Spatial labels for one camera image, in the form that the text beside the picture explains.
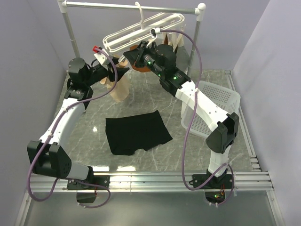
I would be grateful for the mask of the white plastic clip hanger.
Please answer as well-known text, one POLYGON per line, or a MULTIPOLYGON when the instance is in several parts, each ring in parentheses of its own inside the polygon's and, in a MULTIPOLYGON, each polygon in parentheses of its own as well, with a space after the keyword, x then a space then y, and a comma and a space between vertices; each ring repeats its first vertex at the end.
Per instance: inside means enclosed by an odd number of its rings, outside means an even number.
POLYGON ((140 11, 140 22, 105 36, 103 45, 108 54, 118 53, 139 44, 143 40, 150 40, 150 29, 152 28, 172 29, 181 25, 185 20, 185 17, 180 13, 162 12, 145 19, 140 3, 135 2, 135 5, 140 11))

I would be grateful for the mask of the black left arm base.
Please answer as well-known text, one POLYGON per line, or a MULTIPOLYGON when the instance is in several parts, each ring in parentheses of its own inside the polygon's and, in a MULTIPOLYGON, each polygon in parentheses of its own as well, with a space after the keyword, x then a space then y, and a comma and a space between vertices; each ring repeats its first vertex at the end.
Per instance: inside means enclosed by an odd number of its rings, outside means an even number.
POLYGON ((79 180, 79 179, 69 179, 67 183, 67 191, 76 192, 76 201, 78 205, 94 209, 104 206, 111 197, 111 192, 109 190, 110 176, 94 176, 92 179, 79 180), (97 199, 98 193, 100 191, 107 191, 108 197, 106 200, 96 206, 91 206, 97 199))

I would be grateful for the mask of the aluminium right side rail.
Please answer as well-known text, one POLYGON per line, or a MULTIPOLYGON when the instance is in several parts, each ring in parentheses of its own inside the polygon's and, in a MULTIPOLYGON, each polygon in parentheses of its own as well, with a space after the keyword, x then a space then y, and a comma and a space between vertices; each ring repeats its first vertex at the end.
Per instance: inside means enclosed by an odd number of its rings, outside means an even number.
MULTIPOLYGON (((233 82, 233 79, 232 79, 232 71, 231 70, 226 70, 225 71, 225 76, 227 77, 229 88, 236 92, 236 88, 235 88, 235 85, 234 85, 234 82, 233 82)), ((253 168, 252 171, 257 171, 257 172, 262 171, 261 167, 259 165, 257 155, 255 153, 255 150, 254 150, 254 147, 253 147, 253 144, 252 144, 252 141, 251 141, 251 137, 250 137, 250 134, 249 134, 249 131, 248 131, 248 128, 247 128, 247 124, 246 124, 246 121, 245 121, 245 118, 244 118, 244 115, 243 115, 243 111, 242 111, 240 105, 239 105, 239 108, 238 108, 238 115, 240 117, 239 125, 242 129, 242 133, 243 133, 244 140, 245 140, 245 143, 246 143, 246 147, 247 147, 247 150, 248 150, 249 158, 250 158, 251 165, 252 165, 252 168, 253 168)))

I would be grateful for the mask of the black underwear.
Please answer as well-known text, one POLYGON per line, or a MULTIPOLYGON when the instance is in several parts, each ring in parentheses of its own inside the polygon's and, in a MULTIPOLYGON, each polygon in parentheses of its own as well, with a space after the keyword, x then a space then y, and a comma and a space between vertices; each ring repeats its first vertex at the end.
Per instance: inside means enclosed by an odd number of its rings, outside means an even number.
POLYGON ((131 156, 138 149, 148 151, 173 139, 159 111, 122 118, 107 118, 105 133, 113 155, 131 156))

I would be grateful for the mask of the aluminium front rail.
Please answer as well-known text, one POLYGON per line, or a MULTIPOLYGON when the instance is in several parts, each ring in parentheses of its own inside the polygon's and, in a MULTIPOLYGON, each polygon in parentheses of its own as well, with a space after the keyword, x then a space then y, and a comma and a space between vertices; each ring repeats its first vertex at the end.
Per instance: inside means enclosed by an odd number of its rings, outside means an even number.
MULTIPOLYGON (((116 192, 187 192, 181 172, 99 172, 98 176, 110 177, 109 190, 116 192)), ((31 190, 33 193, 48 193, 54 178, 32 175, 31 190)), ((272 191, 274 190, 268 172, 234 172, 236 191, 272 191)), ((92 190, 67 190, 69 182, 60 179, 54 193, 78 192, 93 193, 92 190)))

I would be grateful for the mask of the aluminium rail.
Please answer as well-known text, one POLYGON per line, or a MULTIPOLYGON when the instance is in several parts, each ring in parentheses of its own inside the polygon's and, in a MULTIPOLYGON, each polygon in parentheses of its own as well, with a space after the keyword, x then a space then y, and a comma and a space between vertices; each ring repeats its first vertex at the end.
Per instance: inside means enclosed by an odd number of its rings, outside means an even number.
MULTIPOLYGON (((227 77, 229 88, 236 92, 236 88, 235 88, 235 85, 234 85, 234 82, 233 82, 233 79, 232 79, 232 71, 231 70, 226 70, 225 71, 225 76, 227 77)), ((245 118, 244 118, 244 115, 243 115, 243 111, 242 111, 240 105, 239 105, 239 108, 238 108, 238 115, 240 117, 239 125, 242 129, 242 133, 243 133, 244 140, 245 140, 245 143, 246 143, 246 147, 247 147, 247 150, 248 150, 249 158, 250 158, 251 165, 252 165, 252 168, 253 168, 252 171, 257 171, 257 172, 262 171, 261 167, 259 165, 257 155, 255 153, 255 150, 254 150, 254 147, 253 147, 253 144, 252 144, 252 141, 251 141, 251 137, 250 137, 250 134, 249 134, 249 131, 248 131, 248 128, 247 128, 247 124, 246 124, 246 121, 245 121, 245 118)))
MULTIPOLYGON (((110 177, 109 190, 116 192, 187 192, 181 172, 99 172, 98 176, 110 177)), ((48 193, 54 178, 32 175, 31 190, 33 193, 48 193)), ((236 191, 272 191, 274 190, 268 172, 234 172, 236 191)), ((69 182, 60 179, 54 193, 78 192, 93 193, 92 190, 67 190, 69 182)))

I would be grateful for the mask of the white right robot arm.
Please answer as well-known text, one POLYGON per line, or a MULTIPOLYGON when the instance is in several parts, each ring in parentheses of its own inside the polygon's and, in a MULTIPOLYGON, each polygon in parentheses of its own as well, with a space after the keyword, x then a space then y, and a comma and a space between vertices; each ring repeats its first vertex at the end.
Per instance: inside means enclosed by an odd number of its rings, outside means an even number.
POLYGON ((211 130, 206 144, 211 150, 207 182, 218 188, 227 172, 228 154, 238 133, 239 116, 221 109, 203 94, 190 77, 176 66, 176 54, 169 45, 150 45, 142 41, 124 57, 136 68, 147 67, 159 77, 160 85, 193 109, 211 130))

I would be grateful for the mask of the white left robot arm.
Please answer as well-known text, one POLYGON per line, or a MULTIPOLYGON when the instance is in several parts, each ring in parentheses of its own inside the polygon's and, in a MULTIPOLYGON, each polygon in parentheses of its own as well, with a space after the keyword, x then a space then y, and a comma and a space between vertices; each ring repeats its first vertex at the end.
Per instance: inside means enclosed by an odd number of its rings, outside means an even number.
POLYGON ((64 147, 76 122, 94 98, 92 85, 104 78, 120 80, 129 70, 117 66, 119 58, 96 54, 97 65, 89 65, 77 57, 69 62, 67 90, 62 106, 47 131, 37 140, 30 141, 27 153, 30 160, 28 179, 32 174, 59 179, 77 179, 84 189, 95 184, 93 168, 75 163, 64 147))

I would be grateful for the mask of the white metal clothes rack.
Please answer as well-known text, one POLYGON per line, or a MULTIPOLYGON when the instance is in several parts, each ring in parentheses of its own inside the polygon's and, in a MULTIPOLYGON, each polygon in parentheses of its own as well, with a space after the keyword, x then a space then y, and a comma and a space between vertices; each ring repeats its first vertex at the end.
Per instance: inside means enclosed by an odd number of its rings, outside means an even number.
MULTIPOLYGON (((115 5, 106 5, 106 4, 96 4, 96 3, 80 3, 80 2, 68 2, 68 1, 63 1, 63 0, 60 0, 58 2, 58 5, 59 5, 59 8, 60 8, 60 11, 64 17, 64 20, 65 20, 65 24, 66 24, 66 27, 67 27, 67 31, 69 33, 69 37, 71 39, 71 43, 72 43, 72 47, 73 47, 73 50, 75 52, 75 58, 77 57, 80 57, 79 55, 79 50, 78 50, 78 47, 77 47, 77 44, 76 44, 76 41, 75 41, 75 38, 74 38, 74 34, 73 34, 73 31, 72 31, 72 27, 71 27, 71 24, 70 24, 70 21, 69 21, 69 17, 68 17, 68 14, 67 14, 67 7, 87 7, 87 8, 115 8, 115 5)), ((161 9, 159 13, 169 13, 169 14, 172 14, 172 13, 177 13, 176 11, 174 10, 171 10, 171 9, 167 9, 167 8, 164 8, 164 9, 161 9)), ((162 33, 164 32, 174 32, 174 28, 172 29, 161 29, 162 33)), ((125 51, 129 51, 130 48, 127 48, 125 49, 124 51, 122 51, 123 53, 125 51)), ((124 56, 122 56, 122 58, 119 58, 119 62, 122 61, 122 59, 126 59, 124 56)), ((118 81, 114 82, 114 85, 112 87, 112 89, 115 88, 116 84, 117 84, 118 81)))

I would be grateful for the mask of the orange hanging underwear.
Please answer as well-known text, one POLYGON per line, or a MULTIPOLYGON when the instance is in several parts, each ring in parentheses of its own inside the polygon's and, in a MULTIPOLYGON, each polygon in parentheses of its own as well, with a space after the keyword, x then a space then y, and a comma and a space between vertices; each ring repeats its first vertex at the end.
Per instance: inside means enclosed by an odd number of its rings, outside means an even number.
MULTIPOLYGON (((130 47, 130 50, 133 50, 133 49, 135 49, 135 48, 137 48, 137 45, 131 46, 131 47, 130 47)), ((141 67, 141 68, 138 68, 138 67, 134 66, 133 64, 131 64, 131 66, 132 66, 133 70, 139 71, 139 72, 141 72, 141 73, 146 73, 146 72, 150 72, 150 71, 151 71, 151 70, 150 70, 148 67, 146 67, 146 66, 141 67)))

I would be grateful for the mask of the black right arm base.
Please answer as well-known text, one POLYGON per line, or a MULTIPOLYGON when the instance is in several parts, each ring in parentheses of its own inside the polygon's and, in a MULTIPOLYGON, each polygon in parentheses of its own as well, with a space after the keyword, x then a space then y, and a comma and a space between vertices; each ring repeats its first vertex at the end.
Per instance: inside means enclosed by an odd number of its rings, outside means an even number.
MULTIPOLYGON (((197 188, 203 184, 211 173, 207 170, 206 174, 193 174, 189 185, 197 188)), ((220 177, 213 176, 201 189, 205 190, 205 198, 210 205, 219 206, 225 203, 232 195, 235 188, 233 173, 228 174, 226 170, 220 177)))

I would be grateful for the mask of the beige hanging underwear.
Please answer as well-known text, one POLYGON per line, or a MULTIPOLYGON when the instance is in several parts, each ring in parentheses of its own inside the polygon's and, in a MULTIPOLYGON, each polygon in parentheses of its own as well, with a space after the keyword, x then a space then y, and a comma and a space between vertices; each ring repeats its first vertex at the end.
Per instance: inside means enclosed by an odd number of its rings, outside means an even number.
MULTIPOLYGON (((114 82, 111 82, 108 77, 100 80, 102 85, 106 85, 107 89, 110 90, 114 82)), ((117 82, 113 91, 110 92, 111 97, 115 102, 119 103, 124 101, 129 95, 129 81, 126 76, 122 76, 122 78, 117 82)))

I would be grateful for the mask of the white plastic laundry basket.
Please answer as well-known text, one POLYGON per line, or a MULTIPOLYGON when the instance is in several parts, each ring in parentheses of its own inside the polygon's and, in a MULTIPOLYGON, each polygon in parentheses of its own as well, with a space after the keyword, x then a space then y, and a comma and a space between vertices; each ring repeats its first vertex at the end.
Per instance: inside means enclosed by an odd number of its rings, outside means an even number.
POLYGON ((190 133, 207 138, 224 121, 226 114, 238 113, 240 95, 228 88, 207 81, 186 82, 177 90, 175 97, 182 101, 182 126, 187 129, 192 121, 190 133))

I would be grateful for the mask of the cream grey hanging underwear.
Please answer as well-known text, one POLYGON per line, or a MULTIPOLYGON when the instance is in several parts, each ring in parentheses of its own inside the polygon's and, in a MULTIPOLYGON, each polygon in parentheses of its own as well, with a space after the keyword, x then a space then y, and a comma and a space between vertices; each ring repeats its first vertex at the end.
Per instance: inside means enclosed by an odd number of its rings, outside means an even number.
POLYGON ((167 44, 173 48, 174 53, 177 53, 179 48, 184 47, 184 37, 181 33, 168 32, 165 35, 167 44))

